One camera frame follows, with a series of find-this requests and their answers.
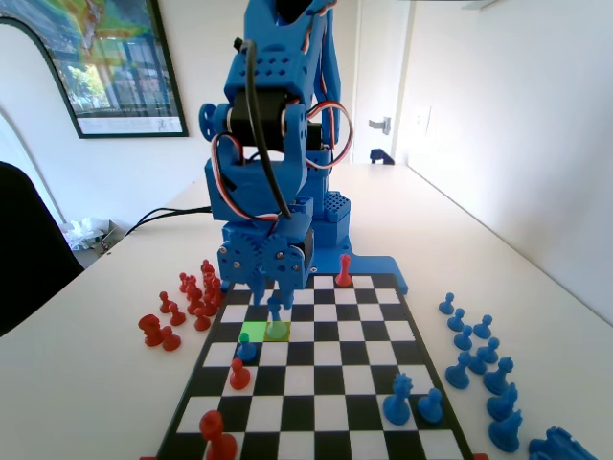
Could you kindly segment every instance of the white wall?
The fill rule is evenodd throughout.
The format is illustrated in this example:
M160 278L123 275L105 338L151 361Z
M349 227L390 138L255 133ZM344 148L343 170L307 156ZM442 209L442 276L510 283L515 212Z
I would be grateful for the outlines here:
M433 118L400 150L613 323L613 2L461 5L417 4L404 132L416 107Z
M190 138L81 140L34 44L0 26L0 109L24 140L67 219L93 216L129 227L202 177L209 144L197 126L204 103L224 102L223 85L242 36L247 0L159 0ZM354 0L339 10L351 11ZM355 24L338 21L343 85L352 87ZM343 101L351 107L351 90ZM202 197L203 205L208 202Z

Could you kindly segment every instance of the black cable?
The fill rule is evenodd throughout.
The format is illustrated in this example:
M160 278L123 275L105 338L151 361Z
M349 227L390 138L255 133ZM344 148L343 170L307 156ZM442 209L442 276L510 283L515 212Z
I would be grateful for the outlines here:
M186 216L186 215L189 215L189 214L209 214L209 213L211 213L211 206L205 206L203 208L176 209L173 212L165 213L162 216L156 216L155 218L147 218L147 219L145 219L147 216L150 216L151 214L153 214L153 213L155 213L157 211L166 210L166 209L172 209L172 208L158 208L158 209L155 209L155 210L145 214L143 216L143 218L141 218L136 225L134 225L132 228L130 228L127 231L127 233L125 233L125 237L127 237L130 233L132 233L134 230L136 230L141 225L145 225L146 223L153 222L154 220L164 219L164 218L173 218L175 216Z
M258 97L256 91L256 44L251 40L245 40L242 43L241 50L246 50L246 66L245 66L245 92L247 96L247 109L249 110L249 121L251 122L251 131L253 132L253 138L256 142L256 147L260 152L261 165L264 168L266 179L270 185L270 190L275 196L277 205L281 214L286 219L291 219L289 208L281 190L279 189L279 183L275 172L272 169L272 163L270 156L268 155L268 148L266 147L266 140L264 138L264 130L261 127L260 107L258 105Z

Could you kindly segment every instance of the black chair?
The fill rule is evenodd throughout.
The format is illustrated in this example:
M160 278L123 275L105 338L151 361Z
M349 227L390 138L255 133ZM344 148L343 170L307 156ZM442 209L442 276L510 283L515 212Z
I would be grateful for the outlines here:
M0 336L60 292L81 272L30 178L0 162Z

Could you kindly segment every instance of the red pawn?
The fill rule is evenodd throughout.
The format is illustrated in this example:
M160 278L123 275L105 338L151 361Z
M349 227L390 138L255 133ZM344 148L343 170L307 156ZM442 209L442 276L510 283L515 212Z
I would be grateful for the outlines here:
M163 290L160 292L160 300L162 300L162 306L160 307L160 311L162 313L170 313L169 305L169 295Z
M211 320L206 317L205 313L206 313L205 309L195 310L195 315L197 316L197 319L193 323L193 326L195 327L197 331L201 331L201 332L206 331L207 329L211 327Z
M349 254L341 256L341 272L336 275L336 284L341 288L346 288L352 285L352 277L349 276L349 264L352 257Z
M242 390L249 384L251 373L249 369L242 367L242 361L239 357L232 360L232 376L230 376L230 385L235 390Z
M172 313L172 318L170 319L170 323L173 326L179 326L185 323L185 313L182 311L179 311L179 307L174 302L170 302L169 310Z
M200 419L200 433L211 443L207 449L207 460L235 460L237 440L223 432L223 419L217 410L210 410Z

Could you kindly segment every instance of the white square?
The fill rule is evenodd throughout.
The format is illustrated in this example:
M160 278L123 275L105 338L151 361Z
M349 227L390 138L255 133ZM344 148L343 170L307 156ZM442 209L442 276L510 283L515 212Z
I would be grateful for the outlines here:
M358 304L357 310L360 312L362 321L383 321L383 313L379 304Z
M263 342L260 352L260 367L285 366L287 364L287 342Z
M334 304L317 304L314 307L315 321L336 321L336 306Z
M285 368L286 396L312 396L315 394L313 366L287 366Z
M283 405L283 396L254 396L249 409L247 431L279 431Z
M366 342L369 363L373 365L397 364L392 342Z
M352 460L388 458L383 431L350 431Z
M375 384L371 366L343 366L346 395L373 395Z
M236 342L213 342L202 367L229 368L236 350Z
M210 410L219 407L219 396L193 396L185 407L177 433L199 433L200 419Z
M278 458L307 460L315 457L315 433L312 431L282 431L279 436Z
M315 323L296 321L289 329L290 342L312 342L315 340Z
M344 395L315 395L315 431L347 431Z
M427 395L428 391L434 388L428 368L423 364L398 366L401 374L406 374L413 380L412 395Z
M313 289L294 290L294 305L312 305L315 303L315 291Z
M222 323L242 323L247 314L246 305L227 305L221 316Z
M226 378L226 384L223 386L223 392L221 393L223 396L251 396L253 395L253 389L256 386L256 376L258 375L258 368L245 366L245 369L247 369L250 374L249 384L245 386L242 390L235 390L230 384L230 377L233 374L232 369L230 369L228 370L228 377Z
M315 276L313 283L316 289L334 289L334 277L332 276Z
M392 422L387 420L385 414L383 413L383 402L388 396L393 395L376 395L376 401L379 404L379 413L381 414L381 422L383 423L383 431L417 431L418 426L415 425L415 414L411 414L409 421L404 425L394 425Z
M386 321L385 327L390 340L415 340L408 321Z
M356 289L373 289L373 278L370 276L353 276L353 287Z
M357 299L355 298L355 290L335 289L334 302L337 305L357 304Z
M375 289L379 304L399 304L398 294L395 289Z
M360 321L339 321L338 338L341 342L364 341L364 331Z
M420 430L421 446L425 458L436 460L462 460L456 437L450 429Z
M318 366L340 366L340 342L315 342L315 363Z

